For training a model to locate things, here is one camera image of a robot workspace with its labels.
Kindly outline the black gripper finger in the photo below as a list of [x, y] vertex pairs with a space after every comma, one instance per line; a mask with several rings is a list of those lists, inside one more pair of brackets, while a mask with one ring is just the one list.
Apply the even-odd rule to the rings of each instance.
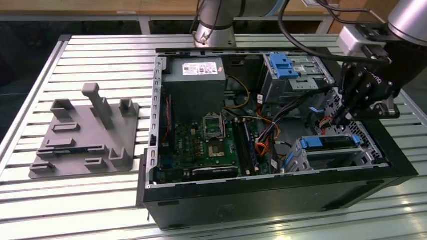
[[341, 72], [341, 81], [338, 83], [338, 92], [342, 95], [342, 106], [334, 115], [334, 124], [345, 125], [347, 123], [346, 115], [354, 107], [353, 97], [355, 95], [355, 85], [353, 81], [357, 78], [357, 64], [345, 63]]
[[349, 120], [355, 119], [355, 111], [358, 106], [365, 101], [369, 91], [371, 90], [371, 83], [367, 80], [366, 74], [359, 74], [358, 77], [353, 80], [351, 85], [349, 87], [349, 92], [345, 97], [345, 110], [346, 110], [346, 118]]

